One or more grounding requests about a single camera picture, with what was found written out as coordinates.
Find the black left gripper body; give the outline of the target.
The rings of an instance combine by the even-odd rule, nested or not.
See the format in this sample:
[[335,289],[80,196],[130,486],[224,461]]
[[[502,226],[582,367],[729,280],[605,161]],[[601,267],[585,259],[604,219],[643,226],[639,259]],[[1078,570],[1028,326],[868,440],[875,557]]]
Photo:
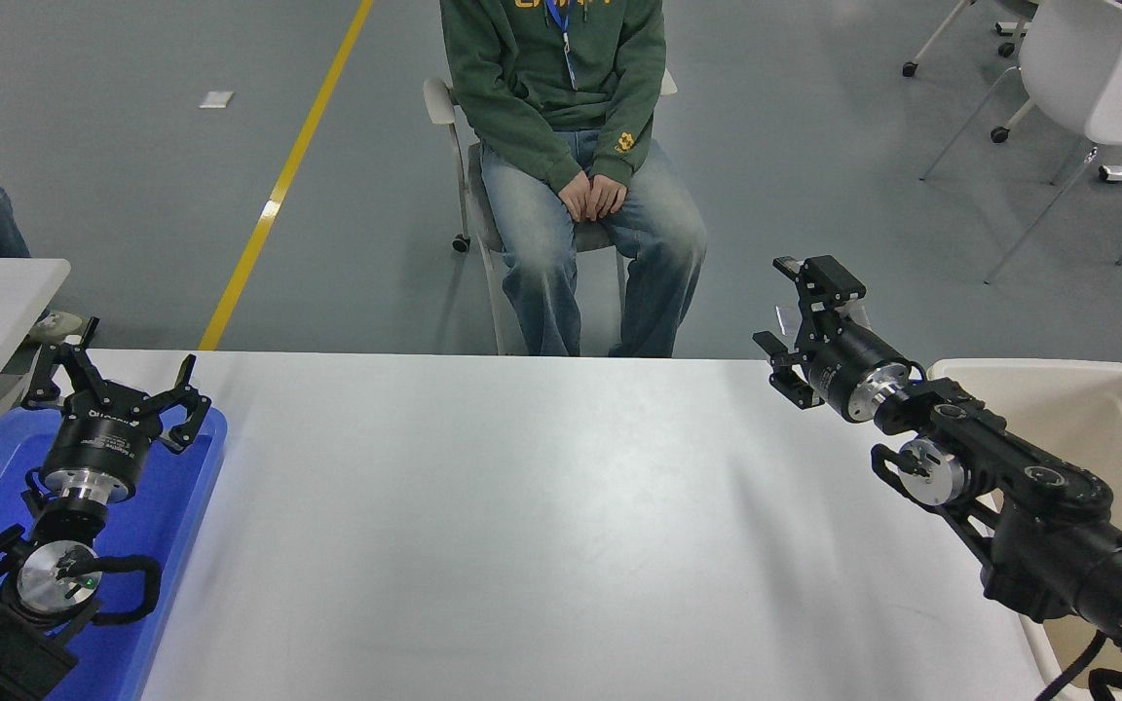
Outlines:
[[43,462],[45,485],[68,473],[111,476],[116,485],[138,485],[153,440],[162,433],[160,414],[98,407],[75,396],[62,404],[62,422]]

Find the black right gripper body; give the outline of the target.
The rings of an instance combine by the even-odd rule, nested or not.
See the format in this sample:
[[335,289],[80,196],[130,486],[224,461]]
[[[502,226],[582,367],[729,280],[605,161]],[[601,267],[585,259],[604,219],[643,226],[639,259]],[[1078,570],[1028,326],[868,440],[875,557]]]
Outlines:
[[876,333],[859,324],[804,334],[804,380],[846,421],[871,421],[908,384],[909,362]]

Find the person's left hand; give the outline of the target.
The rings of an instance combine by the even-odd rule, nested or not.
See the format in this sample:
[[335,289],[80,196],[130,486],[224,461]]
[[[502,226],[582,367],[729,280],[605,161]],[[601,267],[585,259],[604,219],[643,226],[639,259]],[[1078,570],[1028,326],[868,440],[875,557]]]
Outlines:
[[626,195],[627,187],[622,183],[605,176],[605,174],[594,174],[589,177],[583,218],[588,221],[597,221],[597,219],[618,213]]

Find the person's right hand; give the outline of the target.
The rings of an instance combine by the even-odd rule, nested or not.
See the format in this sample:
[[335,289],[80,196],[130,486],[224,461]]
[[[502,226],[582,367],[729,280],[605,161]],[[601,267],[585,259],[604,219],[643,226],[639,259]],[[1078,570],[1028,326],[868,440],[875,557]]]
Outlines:
[[583,170],[576,173],[574,177],[557,192],[558,200],[564,205],[565,212],[574,223],[586,219],[589,195],[591,195],[591,182]]

